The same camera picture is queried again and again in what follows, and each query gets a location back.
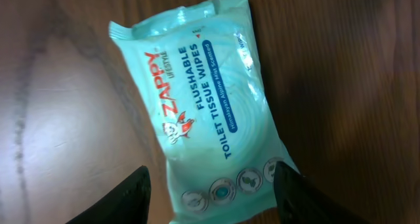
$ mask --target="circular icon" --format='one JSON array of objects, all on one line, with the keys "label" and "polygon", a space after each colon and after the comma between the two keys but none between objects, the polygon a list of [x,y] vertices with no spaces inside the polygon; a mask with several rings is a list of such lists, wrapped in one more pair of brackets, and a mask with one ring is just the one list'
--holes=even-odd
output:
[{"label": "circular icon", "polygon": [[263,181],[261,172],[255,168],[243,169],[236,178],[238,188],[246,194],[257,192],[263,185]]},{"label": "circular icon", "polygon": [[279,161],[283,161],[283,159],[279,157],[271,158],[264,165],[264,169],[263,169],[264,177],[270,183],[274,182],[274,172],[276,170],[276,163]]},{"label": "circular icon", "polygon": [[187,191],[182,194],[181,199],[186,208],[193,212],[204,212],[209,206],[209,200],[201,191]]},{"label": "circular icon", "polygon": [[216,204],[228,204],[235,199],[236,187],[231,179],[220,178],[211,185],[209,194]]}]

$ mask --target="dark brown table surface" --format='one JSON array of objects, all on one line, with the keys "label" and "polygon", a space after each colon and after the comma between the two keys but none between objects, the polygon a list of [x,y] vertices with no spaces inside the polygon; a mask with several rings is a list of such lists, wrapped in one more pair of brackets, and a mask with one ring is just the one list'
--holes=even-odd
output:
[{"label": "dark brown table surface", "polygon": [[[64,223],[164,157],[108,23],[204,0],[0,0],[0,223]],[[280,137],[373,223],[420,223],[420,0],[250,0]],[[250,223],[278,223],[269,210]]]}]

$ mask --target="red brand name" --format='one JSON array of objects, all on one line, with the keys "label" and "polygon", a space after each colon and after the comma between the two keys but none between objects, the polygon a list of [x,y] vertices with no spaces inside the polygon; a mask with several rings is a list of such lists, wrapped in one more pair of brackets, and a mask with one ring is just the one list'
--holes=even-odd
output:
[{"label": "red brand name", "polygon": [[177,104],[175,102],[175,99],[172,99],[169,92],[171,90],[171,86],[169,83],[164,82],[161,75],[165,73],[164,70],[161,70],[159,66],[154,63],[154,60],[159,57],[159,54],[150,54],[150,53],[144,53],[147,57],[149,57],[148,65],[150,69],[150,73],[152,73],[152,76],[154,77],[155,87],[159,93],[159,98],[162,101],[162,108],[163,113],[165,116],[168,116],[168,112],[173,112],[174,114],[178,113]]}]

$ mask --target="cartoon character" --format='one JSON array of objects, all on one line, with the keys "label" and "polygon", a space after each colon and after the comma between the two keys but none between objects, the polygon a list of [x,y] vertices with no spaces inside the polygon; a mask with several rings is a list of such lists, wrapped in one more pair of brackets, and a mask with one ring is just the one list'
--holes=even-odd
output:
[{"label": "cartoon character", "polygon": [[188,137],[188,132],[191,130],[193,119],[188,119],[185,122],[185,112],[181,113],[176,123],[163,123],[163,132],[168,136],[169,142],[175,144],[180,136]]}]

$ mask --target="plastic wrapper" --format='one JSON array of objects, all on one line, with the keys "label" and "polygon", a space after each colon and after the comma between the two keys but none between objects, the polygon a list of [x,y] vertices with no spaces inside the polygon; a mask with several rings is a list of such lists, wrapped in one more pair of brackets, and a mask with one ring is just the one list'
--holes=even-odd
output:
[{"label": "plastic wrapper", "polygon": [[248,0],[208,0],[132,28],[110,23],[167,159],[172,223],[237,223],[276,206],[278,137]]}]

